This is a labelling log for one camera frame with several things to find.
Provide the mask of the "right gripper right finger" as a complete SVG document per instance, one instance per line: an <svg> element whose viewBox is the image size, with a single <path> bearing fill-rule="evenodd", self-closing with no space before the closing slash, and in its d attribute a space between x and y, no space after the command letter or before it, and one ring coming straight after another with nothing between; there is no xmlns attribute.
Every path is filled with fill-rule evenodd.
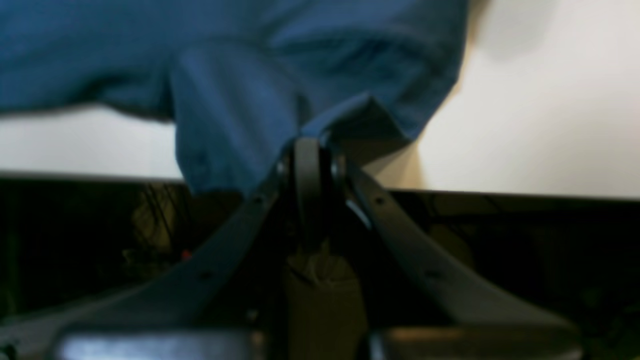
<svg viewBox="0 0 640 360"><path fill-rule="evenodd" d="M334 188L382 253L457 325L547 330L578 338L570 321L480 276L429 237L391 194L340 150L330 151Z"/></svg>

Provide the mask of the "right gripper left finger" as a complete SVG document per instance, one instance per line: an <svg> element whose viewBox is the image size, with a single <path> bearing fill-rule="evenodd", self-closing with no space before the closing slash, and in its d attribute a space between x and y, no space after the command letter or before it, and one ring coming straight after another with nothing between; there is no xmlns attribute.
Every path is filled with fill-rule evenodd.
<svg viewBox="0 0 640 360"><path fill-rule="evenodd" d="M150 283L117 292L77 309L1 326L1 346L43 349L59 334L170 328L192 323L230 280L265 225L290 180L291 155L188 260Z"/></svg>

